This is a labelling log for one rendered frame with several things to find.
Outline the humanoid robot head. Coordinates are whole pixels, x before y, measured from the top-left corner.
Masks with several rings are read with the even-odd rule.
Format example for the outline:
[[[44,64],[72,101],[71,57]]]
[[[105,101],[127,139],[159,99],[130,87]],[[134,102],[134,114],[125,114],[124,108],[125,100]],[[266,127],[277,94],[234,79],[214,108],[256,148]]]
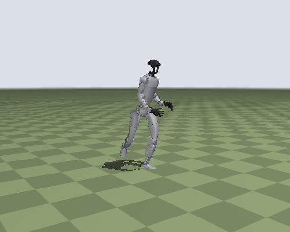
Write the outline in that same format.
[[[151,65],[151,67],[153,68],[153,71],[149,71],[149,75],[151,74],[152,77],[154,77],[154,74],[156,74],[158,72],[158,69],[159,69],[159,66],[160,66],[160,63],[156,60],[150,60],[148,62],[148,65]],[[157,68],[157,70],[155,71],[155,67]]]

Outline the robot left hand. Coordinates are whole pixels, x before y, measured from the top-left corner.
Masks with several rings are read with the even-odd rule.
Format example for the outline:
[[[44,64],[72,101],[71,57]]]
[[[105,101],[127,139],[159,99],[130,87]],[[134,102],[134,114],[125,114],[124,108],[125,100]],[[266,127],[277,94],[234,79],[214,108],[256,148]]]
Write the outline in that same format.
[[[164,103],[164,106],[165,106],[165,107],[170,108],[171,111],[173,110],[173,106],[172,106],[172,104],[171,104],[170,102],[163,101],[163,103]]]

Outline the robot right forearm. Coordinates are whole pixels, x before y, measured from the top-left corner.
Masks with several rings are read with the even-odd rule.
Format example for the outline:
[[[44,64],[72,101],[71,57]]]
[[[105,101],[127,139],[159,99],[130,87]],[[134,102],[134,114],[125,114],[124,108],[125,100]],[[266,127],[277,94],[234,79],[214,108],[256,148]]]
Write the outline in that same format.
[[[141,106],[143,107],[144,110],[147,110],[148,112],[151,112],[152,109],[149,108],[148,105],[146,104],[145,100],[142,99],[141,94],[137,95],[137,100],[141,104]]]

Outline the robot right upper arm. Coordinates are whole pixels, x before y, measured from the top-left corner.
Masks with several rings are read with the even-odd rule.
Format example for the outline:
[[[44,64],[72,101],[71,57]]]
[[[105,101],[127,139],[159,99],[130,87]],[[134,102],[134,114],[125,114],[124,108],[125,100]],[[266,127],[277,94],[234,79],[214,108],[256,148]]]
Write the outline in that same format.
[[[145,88],[145,85],[146,85],[147,82],[148,82],[148,79],[149,79],[148,77],[143,76],[143,77],[141,77],[140,80],[139,80],[139,87],[138,87],[137,95],[138,95],[138,94],[141,94],[142,99],[144,98],[144,95],[142,94],[142,92],[143,92],[143,90],[144,90],[144,88]]]

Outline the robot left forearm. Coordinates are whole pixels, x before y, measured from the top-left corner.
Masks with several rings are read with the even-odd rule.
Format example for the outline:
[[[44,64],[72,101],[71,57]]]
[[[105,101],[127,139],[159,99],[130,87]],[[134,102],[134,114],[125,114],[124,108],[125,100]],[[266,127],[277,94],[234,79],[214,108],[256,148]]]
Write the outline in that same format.
[[[163,101],[156,95],[156,97],[154,98],[154,101],[156,101],[160,106],[164,106]]]

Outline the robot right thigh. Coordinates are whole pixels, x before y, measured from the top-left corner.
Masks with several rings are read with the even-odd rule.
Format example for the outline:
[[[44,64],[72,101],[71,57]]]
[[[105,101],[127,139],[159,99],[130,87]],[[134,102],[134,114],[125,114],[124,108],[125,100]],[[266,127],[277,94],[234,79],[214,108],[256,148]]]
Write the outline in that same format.
[[[139,126],[139,122],[140,122],[140,115],[139,115],[140,111],[139,110],[135,110],[135,111],[131,111],[129,114],[129,117],[132,119],[131,122],[129,123],[129,134],[128,134],[128,143],[131,144],[134,142],[134,136],[136,133],[136,130]]]

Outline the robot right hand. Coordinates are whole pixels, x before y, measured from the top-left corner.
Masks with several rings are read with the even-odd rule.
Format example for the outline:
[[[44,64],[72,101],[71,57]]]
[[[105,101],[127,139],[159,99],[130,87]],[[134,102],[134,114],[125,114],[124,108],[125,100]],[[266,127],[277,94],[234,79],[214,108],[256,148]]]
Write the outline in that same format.
[[[160,113],[160,112],[164,112],[164,111],[160,111],[159,109],[162,109],[162,108],[158,108],[158,109],[153,109],[152,107],[149,106],[149,108],[151,108],[151,112],[150,113],[153,113],[154,115],[158,116],[158,117],[161,117],[163,116],[162,114],[164,113]],[[160,116],[159,116],[160,115]]]

